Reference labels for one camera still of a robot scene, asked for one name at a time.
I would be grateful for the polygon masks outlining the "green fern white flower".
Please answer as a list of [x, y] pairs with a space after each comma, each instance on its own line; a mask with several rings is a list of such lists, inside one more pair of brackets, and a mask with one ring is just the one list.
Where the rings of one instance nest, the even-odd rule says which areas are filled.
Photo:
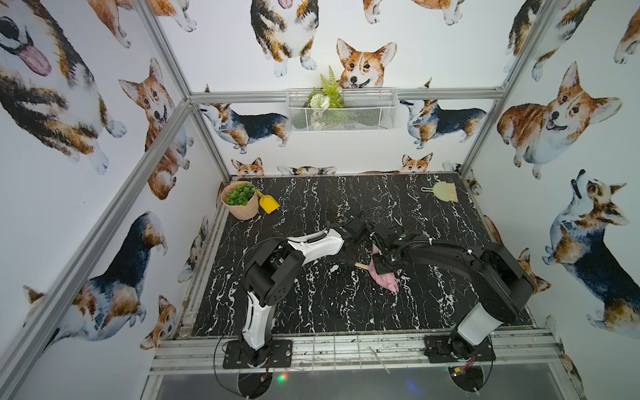
[[328, 75], [320, 74], [321, 87], [314, 88], [305, 108], [309, 108], [310, 125], [314, 130], [329, 130], [343, 122], [343, 91], [331, 67]]

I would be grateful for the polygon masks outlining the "aluminium front rail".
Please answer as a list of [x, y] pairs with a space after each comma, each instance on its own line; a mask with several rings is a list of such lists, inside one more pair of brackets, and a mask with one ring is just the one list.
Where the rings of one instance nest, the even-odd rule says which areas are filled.
[[[423, 332], [291, 337], [286, 340], [289, 348], [283, 355], [274, 354], [259, 367], [235, 360], [225, 340], [170, 341], [156, 351], [150, 373], [390, 371], [460, 365], [454, 358], [435, 358], [435, 348], [427, 347], [435, 337], [435, 333]], [[559, 344], [550, 331], [544, 329], [497, 331], [490, 346], [490, 349], [479, 350], [475, 365], [549, 363], [562, 356]]]

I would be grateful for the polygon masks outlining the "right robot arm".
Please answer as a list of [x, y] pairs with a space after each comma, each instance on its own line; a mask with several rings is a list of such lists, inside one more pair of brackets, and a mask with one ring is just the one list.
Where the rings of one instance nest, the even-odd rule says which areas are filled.
[[499, 243], [469, 247], [418, 235], [396, 226], [364, 224], [378, 252], [373, 265], [380, 273], [406, 267], [435, 267], [466, 278], [478, 296], [472, 310], [448, 338], [446, 349], [456, 359], [469, 359], [497, 328], [518, 319], [533, 296], [535, 282]]

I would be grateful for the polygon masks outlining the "yellow toy shovel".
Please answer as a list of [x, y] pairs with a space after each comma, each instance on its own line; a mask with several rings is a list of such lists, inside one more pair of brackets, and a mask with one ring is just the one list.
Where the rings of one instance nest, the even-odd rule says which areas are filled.
[[259, 197], [259, 206], [265, 213], [271, 214], [280, 208], [280, 204], [273, 196], [265, 195], [259, 190], [256, 190], [256, 195]]

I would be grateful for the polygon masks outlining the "pink cloth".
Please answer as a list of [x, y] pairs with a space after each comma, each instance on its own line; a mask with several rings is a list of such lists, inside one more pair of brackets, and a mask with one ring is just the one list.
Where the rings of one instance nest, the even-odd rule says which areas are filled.
[[398, 280], [396, 279], [394, 273], [378, 273], [377, 271], [377, 263], [374, 260], [375, 256], [380, 255], [380, 250], [378, 247], [373, 245], [373, 253], [371, 260], [368, 265], [368, 271], [373, 280], [382, 288], [386, 288], [392, 293], [398, 292]]

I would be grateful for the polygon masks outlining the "beige hand brush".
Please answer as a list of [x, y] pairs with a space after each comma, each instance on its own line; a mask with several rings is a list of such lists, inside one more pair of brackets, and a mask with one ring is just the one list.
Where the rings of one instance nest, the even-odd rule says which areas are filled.
[[431, 188], [421, 187], [423, 193], [431, 193], [438, 200], [448, 203], [457, 203], [458, 194], [454, 183], [437, 182]]

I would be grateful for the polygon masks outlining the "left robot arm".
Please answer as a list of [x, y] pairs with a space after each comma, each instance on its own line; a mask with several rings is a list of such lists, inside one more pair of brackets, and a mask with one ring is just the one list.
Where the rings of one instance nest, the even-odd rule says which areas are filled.
[[243, 344], [260, 351], [271, 341], [275, 308], [293, 287], [303, 266], [321, 258], [336, 256], [353, 243], [370, 235], [361, 218], [331, 224], [300, 237], [270, 238], [258, 246], [245, 267], [241, 286], [248, 296], [248, 311], [242, 330]]

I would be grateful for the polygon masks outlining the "terracotta pot green plant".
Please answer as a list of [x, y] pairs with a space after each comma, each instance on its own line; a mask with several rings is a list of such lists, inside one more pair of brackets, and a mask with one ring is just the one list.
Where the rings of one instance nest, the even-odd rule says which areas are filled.
[[250, 220], [258, 214], [257, 189], [250, 182], [230, 183], [223, 189], [220, 198], [231, 215], [238, 220]]

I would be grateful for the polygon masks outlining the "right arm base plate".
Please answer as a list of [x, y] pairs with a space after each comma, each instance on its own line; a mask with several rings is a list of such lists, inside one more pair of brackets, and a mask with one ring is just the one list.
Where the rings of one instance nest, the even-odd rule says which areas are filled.
[[457, 333], [453, 335], [426, 335], [423, 337], [424, 355], [430, 363], [492, 362], [496, 360], [491, 337], [479, 345], [471, 345]]

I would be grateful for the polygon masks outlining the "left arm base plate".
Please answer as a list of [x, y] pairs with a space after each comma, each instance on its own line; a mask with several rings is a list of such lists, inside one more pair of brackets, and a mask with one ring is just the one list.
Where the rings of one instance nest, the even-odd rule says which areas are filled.
[[289, 368], [292, 365], [293, 341], [272, 339], [259, 350], [243, 339], [228, 342], [223, 360], [224, 369]]

